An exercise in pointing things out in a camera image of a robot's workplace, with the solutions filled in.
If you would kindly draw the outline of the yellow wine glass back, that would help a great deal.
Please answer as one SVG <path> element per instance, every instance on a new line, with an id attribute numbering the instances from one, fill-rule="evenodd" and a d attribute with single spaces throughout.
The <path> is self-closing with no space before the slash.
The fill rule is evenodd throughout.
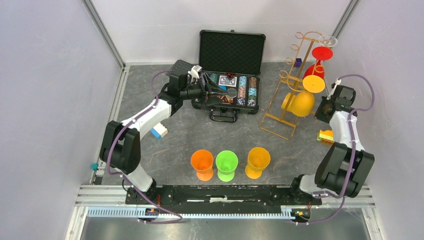
<path id="1" fill-rule="evenodd" d="M 297 117 L 306 117 L 315 105 L 314 94 L 324 90 L 326 84 L 322 77 L 308 75 L 303 81 L 304 91 L 298 93 L 291 104 L 291 112 Z"/>

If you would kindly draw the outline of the yellow wine glass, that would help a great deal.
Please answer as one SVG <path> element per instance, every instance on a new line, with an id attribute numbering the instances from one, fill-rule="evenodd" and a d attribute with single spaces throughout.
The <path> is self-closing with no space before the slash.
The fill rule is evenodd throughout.
<path id="1" fill-rule="evenodd" d="M 284 98 L 284 100 L 281 104 L 281 108 L 283 110 L 286 110 L 287 112 L 292 112 L 292 104 L 293 104 L 294 98 L 295 98 L 295 96 L 292 93 L 289 92 L 285 96 L 285 98 Z"/>
<path id="2" fill-rule="evenodd" d="M 315 105 L 314 94 L 324 90 L 326 84 L 322 77 L 308 75 L 303 81 L 304 91 L 298 93 L 291 104 L 291 112 L 297 117 L 306 117 Z"/>
<path id="3" fill-rule="evenodd" d="M 254 147 L 247 155 L 245 174 L 250 179 L 258 179 L 270 162 L 271 155 L 265 148 Z"/>

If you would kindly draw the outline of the gold wine glass rack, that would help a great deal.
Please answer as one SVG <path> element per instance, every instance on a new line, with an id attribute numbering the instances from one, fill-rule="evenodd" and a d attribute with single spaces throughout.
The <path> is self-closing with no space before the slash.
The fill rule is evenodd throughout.
<path id="1" fill-rule="evenodd" d="M 295 37 L 300 42 L 298 44 L 291 44 L 290 46 L 290 49 L 295 52 L 295 56 L 285 58 L 284 62 L 288 65 L 289 69 L 281 70 L 279 73 L 280 80 L 259 124 L 262 130 L 285 140 L 290 140 L 294 136 L 298 126 L 298 119 L 304 117 L 299 117 L 292 112 L 283 110 L 281 105 L 288 93 L 296 96 L 305 90 L 303 87 L 304 74 L 316 62 L 312 51 L 314 48 L 321 46 L 319 43 L 320 36 L 324 35 L 319 31 L 297 32 L 295 34 Z M 296 58 L 302 59 L 300 67 L 294 67 Z M 309 115 L 315 113 L 315 103 Z"/>

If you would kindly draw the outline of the red plastic wine glass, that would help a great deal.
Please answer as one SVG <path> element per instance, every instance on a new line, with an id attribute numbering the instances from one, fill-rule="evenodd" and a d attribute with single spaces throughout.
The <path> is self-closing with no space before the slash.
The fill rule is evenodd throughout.
<path id="1" fill-rule="evenodd" d="M 325 68 L 322 62 L 330 60 L 333 57 L 333 51 L 329 47 L 318 46 L 312 50 L 312 56 L 316 61 L 305 71 L 303 78 L 314 75 L 324 79 Z"/>

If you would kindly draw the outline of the clear wine glass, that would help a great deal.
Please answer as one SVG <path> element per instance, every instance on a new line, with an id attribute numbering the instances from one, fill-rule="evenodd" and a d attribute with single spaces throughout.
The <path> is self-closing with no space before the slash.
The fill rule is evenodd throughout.
<path id="1" fill-rule="evenodd" d="M 338 44 L 338 39 L 332 35 L 322 35 L 319 37 L 318 42 L 323 47 L 333 48 Z"/>

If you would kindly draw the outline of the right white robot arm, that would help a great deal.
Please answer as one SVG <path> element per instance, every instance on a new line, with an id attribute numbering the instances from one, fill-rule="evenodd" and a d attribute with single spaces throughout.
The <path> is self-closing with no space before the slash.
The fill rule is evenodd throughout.
<path id="1" fill-rule="evenodd" d="M 314 117 L 330 125 L 334 142 L 315 174 L 293 179 L 288 196 L 295 204 L 312 198 L 356 197 L 375 162 L 358 137 L 357 113 L 352 108 L 356 91 L 344 85 L 332 87 L 333 93 L 321 98 Z"/>

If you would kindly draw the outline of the orange plastic wine glass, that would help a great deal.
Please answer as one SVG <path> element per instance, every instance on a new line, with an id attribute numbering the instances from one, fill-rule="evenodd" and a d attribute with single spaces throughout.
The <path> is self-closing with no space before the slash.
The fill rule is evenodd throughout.
<path id="1" fill-rule="evenodd" d="M 213 177 L 214 156 L 208 150 L 195 151 L 190 158 L 190 163 L 200 181 L 206 182 Z"/>

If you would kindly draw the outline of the green plastic wine glass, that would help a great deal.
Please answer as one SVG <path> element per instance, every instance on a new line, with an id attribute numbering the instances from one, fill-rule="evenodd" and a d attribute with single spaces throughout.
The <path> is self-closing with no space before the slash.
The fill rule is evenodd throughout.
<path id="1" fill-rule="evenodd" d="M 230 150 L 221 151 L 215 158 L 218 178 L 223 182 L 230 182 L 238 166 L 237 155 Z"/>

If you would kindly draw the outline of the playing card deck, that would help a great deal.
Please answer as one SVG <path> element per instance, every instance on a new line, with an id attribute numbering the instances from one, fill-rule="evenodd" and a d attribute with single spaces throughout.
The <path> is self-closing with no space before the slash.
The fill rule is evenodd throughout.
<path id="1" fill-rule="evenodd" d="M 227 75 L 220 75 L 218 78 L 218 85 L 225 87 L 236 87 L 238 82 L 238 77 L 234 76 L 229 78 Z"/>

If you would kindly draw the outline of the orange green toy brick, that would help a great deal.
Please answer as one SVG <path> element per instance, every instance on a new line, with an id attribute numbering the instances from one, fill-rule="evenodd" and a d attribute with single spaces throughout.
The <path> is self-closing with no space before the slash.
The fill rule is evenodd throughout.
<path id="1" fill-rule="evenodd" d="M 317 133 L 317 138 L 319 142 L 327 145 L 332 145 L 334 141 L 334 133 L 332 130 L 320 130 Z"/>

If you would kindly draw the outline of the black poker chip case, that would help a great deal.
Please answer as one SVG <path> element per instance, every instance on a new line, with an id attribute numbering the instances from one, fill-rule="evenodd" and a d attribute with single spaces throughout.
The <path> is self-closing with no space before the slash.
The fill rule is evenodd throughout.
<path id="1" fill-rule="evenodd" d="M 239 114 L 255 115 L 259 111 L 261 65 L 266 36 L 262 33 L 201 30 L 199 33 L 198 63 L 218 85 L 220 75 L 237 77 L 236 87 L 221 86 L 225 91 L 210 91 L 213 95 L 226 95 L 236 91 L 230 105 L 204 107 L 204 100 L 194 99 L 196 109 L 207 109 L 209 118 L 216 122 L 234 123 Z"/>

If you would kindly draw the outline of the dark grey foam pad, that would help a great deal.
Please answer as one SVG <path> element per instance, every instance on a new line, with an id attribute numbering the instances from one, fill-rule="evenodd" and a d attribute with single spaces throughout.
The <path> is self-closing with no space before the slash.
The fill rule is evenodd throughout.
<path id="1" fill-rule="evenodd" d="M 194 64 L 189 63 L 187 61 L 184 61 L 182 59 L 178 59 L 170 68 L 171 70 L 176 70 L 176 69 L 184 69 L 186 71 L 191 71 L 191 69 L 193 68 Z"/>

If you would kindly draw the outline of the purple small block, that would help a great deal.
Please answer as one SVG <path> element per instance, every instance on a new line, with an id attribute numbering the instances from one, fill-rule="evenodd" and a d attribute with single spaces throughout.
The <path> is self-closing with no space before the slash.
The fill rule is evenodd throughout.
<path id="1" fill-rule="evenodd" d="M 295 68 L 300 68 L 300 67 L 301 67 L 301 65 L 302 65 L 302 63 L 303 63 L 303 60 L 302 60 L 301 58 L 296 58 L 296 59 L 295 59 L 295 61 L 294 61 L 293 66 L 294 66 Z"/>

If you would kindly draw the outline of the blue white toy brick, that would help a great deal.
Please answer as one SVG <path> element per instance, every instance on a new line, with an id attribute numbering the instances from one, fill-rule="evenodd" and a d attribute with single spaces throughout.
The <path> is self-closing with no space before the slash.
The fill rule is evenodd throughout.
<path id="1" fill-rule="evenodd" d="M 168 129 L 161 122 L 159 122 L 150 130 L 150 132 L 154 135 L 155 138 L 162 139 L 168 133 Z"/>

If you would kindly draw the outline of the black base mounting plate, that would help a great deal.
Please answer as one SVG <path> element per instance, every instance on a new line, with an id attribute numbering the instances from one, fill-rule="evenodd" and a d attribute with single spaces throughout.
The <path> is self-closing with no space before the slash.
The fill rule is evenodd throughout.
<path id="1" fill-rule="evenodd" d="M 288 185 L 159 185 L 146 198 L 132 187 L 126 193 L 127 205 L 153 202 L 160 213 L 183 214 L 277 214 L 282 206 L 321 206 L 322 200 Z"/>

